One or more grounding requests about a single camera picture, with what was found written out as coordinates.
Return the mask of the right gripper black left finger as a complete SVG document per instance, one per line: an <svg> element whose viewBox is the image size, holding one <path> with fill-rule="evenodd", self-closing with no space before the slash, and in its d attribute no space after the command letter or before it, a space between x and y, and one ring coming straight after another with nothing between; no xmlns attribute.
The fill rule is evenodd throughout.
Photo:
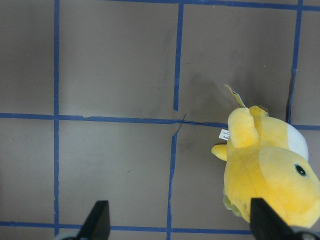
<svg viewBox="0 0 320 240"><path fill-rule="evenodd" d="M77 234L59 234L54 240L108 240L110 208L108 200L98 200Z"/></svg>

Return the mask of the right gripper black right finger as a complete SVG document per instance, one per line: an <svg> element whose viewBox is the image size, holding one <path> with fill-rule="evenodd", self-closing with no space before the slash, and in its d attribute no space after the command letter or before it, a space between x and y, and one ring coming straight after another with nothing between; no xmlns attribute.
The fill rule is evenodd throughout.
<svg viewBox="0 0 320 240"><path fill-rule="evenodd" d="M256 240L318 240L305 227L288 225L262 198L250 201L250 230Z"/></svg>

